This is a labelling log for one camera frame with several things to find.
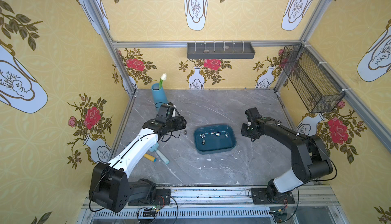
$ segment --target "metal grate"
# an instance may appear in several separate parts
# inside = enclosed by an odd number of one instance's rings
[[[331,112],[345,96],[334,78],[302,44],[286,46],[280,65],[310,113]]]
[[[103,210],[94,213],[95,219],[136,219],[138,208],[123,209],[118,213],[110,210]],[[179,208],[178,219],[190,218],[233,218],[233,217],[270,217],[269,207],[213,207],[213,208]],[[176,218],[176,208],[163,208],[158,212],[156,218],[174,219]],[[139,219],[151,219],[143,217],[143,210],[138,213]]]

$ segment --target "red rose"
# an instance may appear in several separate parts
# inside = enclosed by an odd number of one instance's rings
[[[93,126],[98,124],[100,120],[100,111],[96,107],[92,107],[87,110],[87,114],[84,120],[84,125],[90,130]]]
[[[280,62],[280,66],[281,66],[281,68],[285,68],[285,65],[287,65],[287,63],[288,63],[288,59],[284,59],[283,61],[281,61]]]
[[[337,104],[337,107],[342,109],[343,107],[345,107],[345,102],[344,101],[340,101],[338,104]]]
[[[349,135],[346,133],[348,127],[344,125],[344,123],[334,117],[333,119],[327,122],[330,128],[330,136],[334,143],[343,144],[346,140],[348,140]]]
[[[140,61],[138,59],[127,60],[126,61],[126,65],[129,68],[132,68],[132,69],[135,69],[135,70],[140,70],[140,71],[144,71],[144,68],[145,68],[143,61]]]
[[[218,70],[221,67],[221,61],[219,59],[206,59],[204,62],[204,67],[207,67],[211,70]]]
[[[71,116],[71,118],[68,121],[68,126],[75,127],[75,125],[76,125],[76,118]]]

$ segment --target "gray shelf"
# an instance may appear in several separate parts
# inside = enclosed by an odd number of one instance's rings
[[[249,42],[187,43],[188,59],[253,59],[255,50]]]

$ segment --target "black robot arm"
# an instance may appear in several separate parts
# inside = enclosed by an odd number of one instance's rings
[[[273,180],[278,192],[291,191],[306,182],[332,173],[331,161],[323,153],[326,149],[322,139],[318,136],[299,134],[280,125],[275,119],[261,116],[257,108],[246,110],[246,116],[249,123],[242,125],[243,136],[251,138],[253,142],[260,136],[267,135],[291,150],[292,168],[289,171],[292,171],[294,175],[287,174],[288,171]]]

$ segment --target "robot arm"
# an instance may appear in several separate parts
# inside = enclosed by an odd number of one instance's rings
[[[261,135],[267,135],[291,150],[292,168],[268,184],[277,195],[277,192],[291,191],[313,179],[332,173],[330,160],[319,150],[320,148],[323,152],[326,151],[322,139],[318,136],[299,134],[270,117],[262,117],[257,108],[246,110],[246,116],[249,123],[242,125],[243,136],[251,138],[253,142]]]
[[[137,137],[107,164],[99,162],[92,173],[89,199],[100,206],[119,212],[129,201],[154,199],[156,185],[146,179],[128,182],[133,168],[160,138],[186,128],[183,116],[173,116],[174,106],[162,104],[155,119],[144,123]]]

